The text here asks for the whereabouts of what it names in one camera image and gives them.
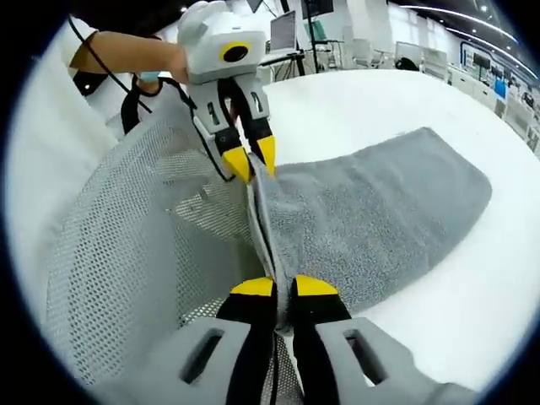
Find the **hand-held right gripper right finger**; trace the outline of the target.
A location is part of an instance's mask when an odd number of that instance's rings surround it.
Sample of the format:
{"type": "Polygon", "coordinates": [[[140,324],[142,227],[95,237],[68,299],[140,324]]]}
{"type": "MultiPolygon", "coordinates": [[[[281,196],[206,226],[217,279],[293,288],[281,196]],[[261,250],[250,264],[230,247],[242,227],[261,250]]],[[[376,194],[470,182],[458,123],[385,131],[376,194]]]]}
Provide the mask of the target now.
{"type": "Polygon", "coordinates": [[[338,291],[305,275],[290,290],[294,356],[307,404],[473,404],[476,392],[441,383],[412,352],[363,317],[352,317],[338,291]]]}

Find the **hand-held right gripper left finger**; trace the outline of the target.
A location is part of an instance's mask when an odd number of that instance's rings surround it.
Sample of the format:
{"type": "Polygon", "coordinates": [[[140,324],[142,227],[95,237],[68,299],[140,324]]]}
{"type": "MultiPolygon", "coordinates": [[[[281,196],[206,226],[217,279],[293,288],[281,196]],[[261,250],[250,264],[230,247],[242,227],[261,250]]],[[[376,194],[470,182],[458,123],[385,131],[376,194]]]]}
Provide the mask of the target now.
{"type": "Polygon", "coordinates": [[[214,317],[157,343],[124,377],[96,389],[101,404],[258,404],[273,353],[277,290],[269,277],[235,286],[214,317]]]}

